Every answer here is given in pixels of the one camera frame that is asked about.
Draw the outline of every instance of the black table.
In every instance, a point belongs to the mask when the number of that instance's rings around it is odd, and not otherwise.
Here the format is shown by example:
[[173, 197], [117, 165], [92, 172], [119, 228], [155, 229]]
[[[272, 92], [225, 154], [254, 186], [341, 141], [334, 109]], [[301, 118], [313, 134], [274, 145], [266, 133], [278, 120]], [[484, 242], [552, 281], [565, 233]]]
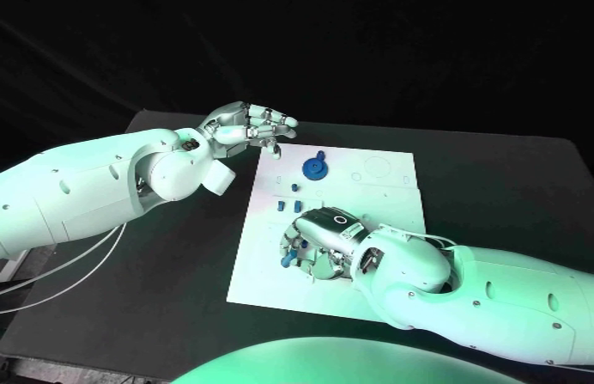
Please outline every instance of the black table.
[[[141, 112], [128, 131], [196, 127], [202, 119]], [[301, 123], [298, 134], [292, 143], [415, 154], [431, 234], [594, 272], [592, 178], [571, 142], [317, 123]], [[200, 188], [128, 224], [118, 248], [89, 279], [17, 314], [1, 353], [171, 380], [245, 346], [281, 338], [339, 336], [437, 351], [525, 381], [591, 379], [585, 373], [491, 357], [427, 331], [228, 303], [258, 152], [251, 148], [223, 160], [238, 176], [222, 197]], [[46, 270], [96, 239], [60, 245]], [[108, 248], [42, 280], [27, 302], [69, 285]]]

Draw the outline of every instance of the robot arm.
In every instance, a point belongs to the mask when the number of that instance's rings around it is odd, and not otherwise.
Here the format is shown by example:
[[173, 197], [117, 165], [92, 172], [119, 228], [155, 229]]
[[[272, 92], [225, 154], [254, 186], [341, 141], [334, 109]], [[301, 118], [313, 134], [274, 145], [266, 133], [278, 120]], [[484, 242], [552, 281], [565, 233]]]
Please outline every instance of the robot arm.
[[295, 219], [281, 254], [314, 278], [350, 278], [395, 328], [525, 363], [594, 365], [591, 274], [500, 250], [437, 248], [385, 224], [367, 231], [337, 208]]
[[235, 102], [196, 129], [141, 131], [34, 155], [0, 173], [0, 258], [101, 234], [200, 185], [222, 195], [235, 173], [216, 158], [248, 145], [278, 158], [275, 137], [294, 137], [294, 126], [272, 109]]

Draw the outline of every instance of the blue piece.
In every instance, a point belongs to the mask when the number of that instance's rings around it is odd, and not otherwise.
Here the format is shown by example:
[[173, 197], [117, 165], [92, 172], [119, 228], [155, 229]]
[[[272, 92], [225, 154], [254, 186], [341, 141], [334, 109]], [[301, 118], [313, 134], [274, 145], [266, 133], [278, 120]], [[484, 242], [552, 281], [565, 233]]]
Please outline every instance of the blue piece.
[[281, 259], [281, 266], [284, 268], [288, 268], [291, 266], [291, 261], [294, 260], [294, 257], [297, 256], [297, 251], [292, 249], [285, 255], [284, 258]]
[[324, 163], [326, 155], [320, 150], [314, 158], [303, 163], [303, 174], [308, 180], [321, 180], [327, 175], [327, 164]]

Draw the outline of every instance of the black curtain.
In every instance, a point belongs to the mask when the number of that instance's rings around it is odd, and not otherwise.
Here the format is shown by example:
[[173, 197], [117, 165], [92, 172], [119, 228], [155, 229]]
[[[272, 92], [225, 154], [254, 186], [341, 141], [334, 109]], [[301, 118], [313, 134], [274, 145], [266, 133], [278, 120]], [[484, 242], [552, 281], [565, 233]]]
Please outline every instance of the black curtain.
[[0, 168], [145, 109], [565, 137], [587, 0], [0, 0]]

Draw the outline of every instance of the robotic hand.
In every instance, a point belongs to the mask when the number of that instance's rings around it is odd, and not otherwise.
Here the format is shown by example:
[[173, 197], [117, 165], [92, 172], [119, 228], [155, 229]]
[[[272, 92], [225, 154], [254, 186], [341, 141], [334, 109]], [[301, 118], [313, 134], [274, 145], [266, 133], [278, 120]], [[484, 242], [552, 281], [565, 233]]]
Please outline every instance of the robotic hand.
[[235, 173], [216, 159], [248, 145], [278, 159], [275, 137], [295, 137], [295, 126], [272, 109], [235, 102], [196, 129], [153, 129], [34, 155], [0, 173], [0, 258], [101, 234], [200, 184], [222, 195]]
[[594, 365], [594, 275], [451, 241], [435, 247], [429, 239], [450, 241], [386, 224], [369, 231], [324, 207], [292, 221], [281, 264], [316, 279], [350, 278], [395, 328], [432, 331], [525, 363]]

